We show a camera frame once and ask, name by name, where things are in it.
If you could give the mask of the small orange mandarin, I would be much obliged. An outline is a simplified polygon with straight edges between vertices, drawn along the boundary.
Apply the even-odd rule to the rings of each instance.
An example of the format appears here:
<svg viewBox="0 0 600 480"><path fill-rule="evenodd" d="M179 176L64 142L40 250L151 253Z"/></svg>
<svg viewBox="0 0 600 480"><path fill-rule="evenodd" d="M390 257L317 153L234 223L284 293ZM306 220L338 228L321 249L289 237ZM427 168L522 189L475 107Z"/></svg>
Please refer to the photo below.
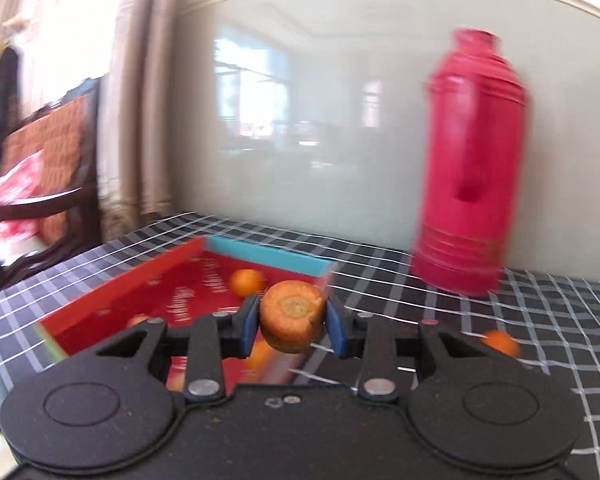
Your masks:
<svg viewBox="0 0 600 480"><path fill-rule="evenodd" d="M262 292L265 286L265 276L258 270L239 269L231 276L228 284L230 291L239 298L246 298Z"/></svg>

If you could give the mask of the carrot chunk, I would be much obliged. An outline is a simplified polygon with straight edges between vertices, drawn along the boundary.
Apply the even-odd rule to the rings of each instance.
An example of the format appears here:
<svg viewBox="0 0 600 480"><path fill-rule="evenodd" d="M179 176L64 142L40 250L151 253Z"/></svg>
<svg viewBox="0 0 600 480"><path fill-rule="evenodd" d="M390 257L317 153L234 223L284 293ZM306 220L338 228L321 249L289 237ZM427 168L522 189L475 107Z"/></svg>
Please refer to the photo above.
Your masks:
<svg viewBox="0 0 600 480"><path fill-rule="evenodd" d="M305 352L324 332L325 306L325 297L315 285L281 281L262 296L260 331L266 342L280 352Z"/></svg>

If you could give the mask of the orange fruit front left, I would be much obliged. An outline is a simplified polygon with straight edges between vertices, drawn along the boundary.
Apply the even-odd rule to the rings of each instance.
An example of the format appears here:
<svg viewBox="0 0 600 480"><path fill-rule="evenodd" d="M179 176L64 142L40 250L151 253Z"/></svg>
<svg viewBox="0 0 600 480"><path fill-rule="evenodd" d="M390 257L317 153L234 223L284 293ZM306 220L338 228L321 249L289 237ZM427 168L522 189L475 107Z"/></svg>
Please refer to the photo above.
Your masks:
<svg viewBox="0 0 600 480"><path fill-rule="evenodd" d="M251 374L260 375L275 355L276 351L264 339L260 339L254 343L250 356L245 359L245 367Z"/></svg>

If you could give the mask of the colourful cardboard box tray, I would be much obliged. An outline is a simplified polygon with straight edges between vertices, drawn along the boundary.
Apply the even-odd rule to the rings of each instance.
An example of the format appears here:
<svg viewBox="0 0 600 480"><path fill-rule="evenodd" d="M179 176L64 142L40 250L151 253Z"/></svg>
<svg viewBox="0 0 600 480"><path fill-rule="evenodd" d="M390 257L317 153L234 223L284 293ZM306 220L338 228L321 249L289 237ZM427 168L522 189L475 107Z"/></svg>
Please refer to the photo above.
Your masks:
<svg viewBox="0 0 600 480"><path fill-rule="evenodd" d="M228 282L239 269L260 271L264 292L286 280L326 290L334 266L285 249L196 236L69 301L42 318L36 330L55 359L62 360L129 328L126 324L137 314L181 327L204 314L234 313L245 298L235 296Z"/></svg>

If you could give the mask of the red thermos flask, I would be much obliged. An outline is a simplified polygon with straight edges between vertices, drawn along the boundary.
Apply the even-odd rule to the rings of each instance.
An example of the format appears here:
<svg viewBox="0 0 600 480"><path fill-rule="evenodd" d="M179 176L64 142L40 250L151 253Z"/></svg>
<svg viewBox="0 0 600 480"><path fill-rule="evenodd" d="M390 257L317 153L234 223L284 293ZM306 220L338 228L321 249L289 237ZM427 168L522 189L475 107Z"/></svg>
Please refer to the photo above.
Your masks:
<svg viewBox="0 0 600 480"><path fill-rule="evenodd" d="M490 32L462 28L428 81L424 197L412 269L482 297L498 286L517 197L527 92Z"/></svg>

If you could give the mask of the beige lace curtain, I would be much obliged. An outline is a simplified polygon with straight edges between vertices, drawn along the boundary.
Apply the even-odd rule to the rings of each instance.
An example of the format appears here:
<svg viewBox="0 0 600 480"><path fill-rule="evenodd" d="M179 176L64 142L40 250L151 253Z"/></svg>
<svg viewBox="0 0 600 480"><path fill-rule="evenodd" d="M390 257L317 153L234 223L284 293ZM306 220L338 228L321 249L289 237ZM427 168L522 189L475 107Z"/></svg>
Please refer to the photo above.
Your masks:
<svg viewBox="0 0 600 480"><path fill-rule="evenodd" d="M178 0L128 0L100 98L98 192L102 239L172 211L169 93Z"/></svg>

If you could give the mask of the pink plastic bag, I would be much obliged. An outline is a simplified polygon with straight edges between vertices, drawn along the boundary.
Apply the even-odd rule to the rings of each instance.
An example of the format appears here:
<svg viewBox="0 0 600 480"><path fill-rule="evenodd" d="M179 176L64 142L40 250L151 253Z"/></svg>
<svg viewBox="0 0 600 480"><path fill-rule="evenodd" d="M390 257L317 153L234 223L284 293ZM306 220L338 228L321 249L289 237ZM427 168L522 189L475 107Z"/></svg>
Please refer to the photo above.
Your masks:
<svg viewBox="0 0 600 480"><path fill-rule="evenodd" d="M0 177L0 204L12 200L32 198L38 192L44 169L44 151L26 157ZM9 220L0 222L0 242L23 242L35 236L34 220Z"/></svg>

